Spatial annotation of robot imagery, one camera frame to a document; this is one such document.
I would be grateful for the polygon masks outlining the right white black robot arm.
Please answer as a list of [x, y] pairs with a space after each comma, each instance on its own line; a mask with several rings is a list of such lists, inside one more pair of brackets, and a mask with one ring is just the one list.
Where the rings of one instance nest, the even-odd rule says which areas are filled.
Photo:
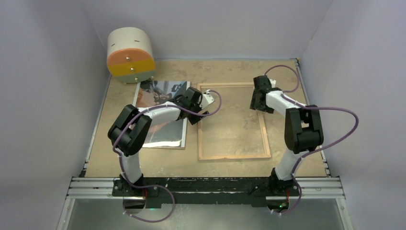
[[275, 87], [266, 75], [254, 77], [253, 83], [250, 108], [269, 114], [277, 112], [284, 116], [284, 141], [287, 149], [269, 176], [270, 191], [280, 195], [293, 184], [295, 171], [305, 154], [323, 144], [321, 116], [317, 106], [294, 101]]

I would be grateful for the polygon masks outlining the glossy photo print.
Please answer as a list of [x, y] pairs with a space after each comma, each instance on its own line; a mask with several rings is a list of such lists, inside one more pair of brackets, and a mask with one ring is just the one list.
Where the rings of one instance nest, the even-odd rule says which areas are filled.
[[[151, 107], [184, 94], [189, 81], [146, 80], [137, 84], [133, 105]], [[143, 144], [144, 148], [184, 149], [187, 120], [164, 122], [152, 126]]]

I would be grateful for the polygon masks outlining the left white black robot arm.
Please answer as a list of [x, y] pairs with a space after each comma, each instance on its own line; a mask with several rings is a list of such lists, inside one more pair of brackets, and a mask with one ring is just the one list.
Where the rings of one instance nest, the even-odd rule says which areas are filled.
[[108, 138], [113, 151], [118, 155], [121, 179], [125, 181], [124, 190], [129, 195], [137, 196], [143, 189], [139, 151], [150, 128], [183, 119], [194, 125], [205, 116], [210, 116], [204, 109], [214, 102], [215, 98], [210, 90], [201, 92], [189, 87], [185, 93], [163, 104], [151, 107], [135, 107], [129, 104], [123, 108], [108, 131]]

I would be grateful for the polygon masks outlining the white wooden picture frame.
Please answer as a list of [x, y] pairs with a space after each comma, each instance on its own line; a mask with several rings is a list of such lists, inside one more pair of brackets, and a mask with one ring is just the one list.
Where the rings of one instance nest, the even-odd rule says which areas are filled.
[[[250, 82], [228, 82], [228, 83], [198, 83], [197, 89], [202, 88], [254, 88], [254, 84]], [[201, 161], [214, 161], [214, 160], [256, 160], [267, 159], [271, 157], [271, 150], [268, 141], [268, 135], [265, 125], [265, 120], [262, 112], [257, 112], [259, 119], [259, 126], [261, 131], [261, 138], [263, 142], [264, 154], [251, 154], [251, 155], [226, 155], [226, 156], [204, 156], [203, 152], [203, 130], [202, 124], [198, 124], [198, 160]]]

